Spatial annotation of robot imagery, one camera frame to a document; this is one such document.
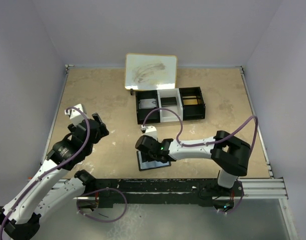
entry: tabletop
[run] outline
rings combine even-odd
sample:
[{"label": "tabletop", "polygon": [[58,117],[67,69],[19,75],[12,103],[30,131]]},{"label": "tabletop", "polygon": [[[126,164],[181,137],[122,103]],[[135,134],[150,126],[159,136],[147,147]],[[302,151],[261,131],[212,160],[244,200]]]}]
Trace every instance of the tabletop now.
[{"label": "tabletop", "polygon": [[[136,120],[135,96],[125,89],[122,68],[73,68],[69,71],[59,111],[53,128],[50,150],[69,131],[67,107],[83,104],[88,116],[98,113],[110,134],[94,145],[90,156],[76,165],[66,178],[81,169],[101,178],[216,178],[220,167],[209,159],[184,159],[172,166],[138,170],[135,143],[141,136]],[[232,132],[250,115],[251,107],[239,69],[179,68],[176,87],[200,87],[206,107],[204,120],[184,121],[181,140],[211,137],[218,130]],[[179,122],[157,123],[158,138],[175,138]],[[254,122],[236,136],[251,143]],[[269,178],[263,148],[257,134],[249,160],[247,178]]]}]

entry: white robotic arm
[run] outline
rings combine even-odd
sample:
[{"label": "white robotic arm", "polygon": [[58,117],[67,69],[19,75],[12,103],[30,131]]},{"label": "white robotic arm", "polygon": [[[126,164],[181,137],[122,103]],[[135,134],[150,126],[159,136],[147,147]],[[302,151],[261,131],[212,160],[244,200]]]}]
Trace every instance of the white robotic arm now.
[{"label": "white robotic arm", "polygon": [[233,136],[221,143],[213,143],[229,135],[225,131],[217,131],[216,136],[201,140],[183,140],[177,142],[169,138],[158,142],[157,130],[153,126],[142,128],[143,135],[136,142],[135,148],[141,152],[144,161],[174,162],[181,159],[211,159],[222,169],[217,183],[224,188],[231,188],[239,176],[247,174],[250,145]]},{"label": "white robotic arm", "polygon": [[93,178],[91,175],[75,177],[62,188],[50,191],[75,164],[91,154],[93,144],[109,134],[98,114],[92,115],[94,119],[88,119],[80,104],[65,111],[65,114],[72,122],[68,126],[70,133],[54,144],[47,159],[24,189],[8,204],[0,206],[1,228],[14,240],[31,239],[42,221],[67,201],[83,194],[87,184],[85,179]]}]

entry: white panel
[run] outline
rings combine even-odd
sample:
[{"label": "white panel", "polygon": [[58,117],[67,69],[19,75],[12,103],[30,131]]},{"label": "white panel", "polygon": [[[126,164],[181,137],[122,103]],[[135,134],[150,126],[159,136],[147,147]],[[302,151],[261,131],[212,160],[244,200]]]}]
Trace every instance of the white panel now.
[{"label": "white panel", "polygon": [[34,0],[65,63],[124,66],[127,53],[181,66],[245,64],[281,0]]},{"label": "white panel", "polygon": [[283,1],[245,70],[274,176],[284,177],[306,240],[306,0]]}]

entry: white compartment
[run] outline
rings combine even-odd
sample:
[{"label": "white compartment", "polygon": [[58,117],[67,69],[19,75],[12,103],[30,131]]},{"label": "white compartment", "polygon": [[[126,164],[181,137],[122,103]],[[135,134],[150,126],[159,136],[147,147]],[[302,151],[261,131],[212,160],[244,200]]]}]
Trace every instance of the white compartment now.
[{"label": "white compartment", "polygon": [[[162,90],[157,90],[157,95],[158,95],[158,103],[160,105],[160,107],[162,106],[161,104],[161,98],[169,98],[169,97],[176,97],[176,103],[177,105],[173,105],[173,106],[165,106],[164,108],[166,109],[170,109],[173,110],[174,112],[176,112],[181,120],[183,120],[183,105],[182,105],[182,101],[181,101],[181,96],[179,93],[179,89],[175,88],[175,89],[162,89]],[[161,122],[162,123],[166,123],[166,122],[177,122],[178,118],[171,112],[169,111],[160,111],[160,118],[161,118]]]}]

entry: gray wall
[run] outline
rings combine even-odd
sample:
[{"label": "gray wall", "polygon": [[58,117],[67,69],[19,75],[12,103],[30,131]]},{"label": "gray wall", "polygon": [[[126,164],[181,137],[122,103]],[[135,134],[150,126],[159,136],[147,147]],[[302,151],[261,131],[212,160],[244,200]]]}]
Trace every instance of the gray wall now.
[{"label": "gray wall", "polygon": [[124,65],[126,53],[181,66],[245,64],[281,0],[34,0],[67,64]]},{"label": "gray wall", "polygon": [[275,177],[306,240],[306,0],[284,0],[246,65]]},{"label": "gray wall", "polygon": [[33,2],[0,0],[0,206],[38,169],[63,80]]}]

